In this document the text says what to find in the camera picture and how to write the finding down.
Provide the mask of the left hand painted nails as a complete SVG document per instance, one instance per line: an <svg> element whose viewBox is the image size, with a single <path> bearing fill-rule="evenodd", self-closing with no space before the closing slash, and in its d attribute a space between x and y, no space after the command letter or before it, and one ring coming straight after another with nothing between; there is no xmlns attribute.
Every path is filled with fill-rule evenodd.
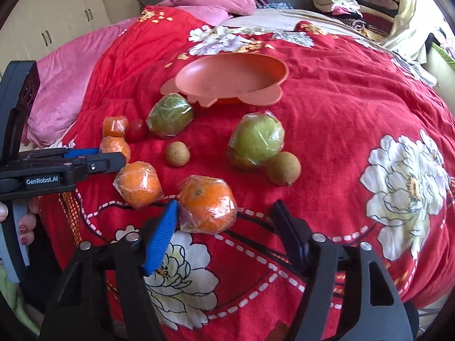
<svg viewBox="0 0 455 341"><path fill-rule="evenodd" d="M28 200L28 212L18 221L18 233L21 244L30 245L35 236L33 229L36 228L36 216L39 213L39 198L32 197Z"/></svg>

